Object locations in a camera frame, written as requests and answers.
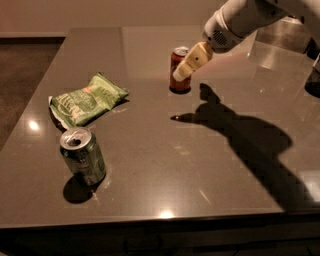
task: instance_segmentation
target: snack bag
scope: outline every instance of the snack bag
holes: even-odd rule
[[[114,108],[128,95],[129,91],[98,73],[83,89],[49,97],[49,105],[55,119],[68,130],[71,127],[85,126]]]

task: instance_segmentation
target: table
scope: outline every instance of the table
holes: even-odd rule
[[[320,107],[304,91],[313,61],[289,53],[283,61],[290,69],[262,68],[250,60],[253,35],[197,71],[191,92],[174,94],[170,54],[200,36],[198,26],[70,31],[0,154],[0,228],[11,232],[6,243],[33,248],[30,234],[54,237],[51,231],[77,233],[90,225],[144,237],[149,227],[148,243],[157,248],[159,236],[164,248],[212,246],[209,238],[162,237],[164,227],[171,236],[218,234],[215,245],[319,237]],[[48,96],[83,88],[97,72],[130,95],[88,125],[107,166],[92,190],[76,182],[60,155],[62,133],[50,119]],[[183,122],[171,119],[176,115]],[[246,225],[252,229],[243,236]],[[60,250],[55,239],[42,242]],[[117,239],[123,245],[123,235]]]

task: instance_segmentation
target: green soda can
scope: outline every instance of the green soda can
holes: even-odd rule
[[[86,185],[100,182],[106,175],[105,164],[96,136],[87,128],[74,127],[60,138],[60,152],[70,171]]]

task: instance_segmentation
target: wall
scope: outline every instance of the wall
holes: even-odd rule
[[[0,0],[0,37],[66,36],[72,27],[201,25],[225,0]]]

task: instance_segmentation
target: red can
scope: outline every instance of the red can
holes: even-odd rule
[[[187,47],[181,46],[175,48],[171,54],[171,70],[170,70],[170,90],[174,93],[187,93],[191,90],[190,82],[191,76],[185,80],[178,82],[173,78],[173,72],[176,70],[179,63],[184,59],[188,54],[189,49]]]

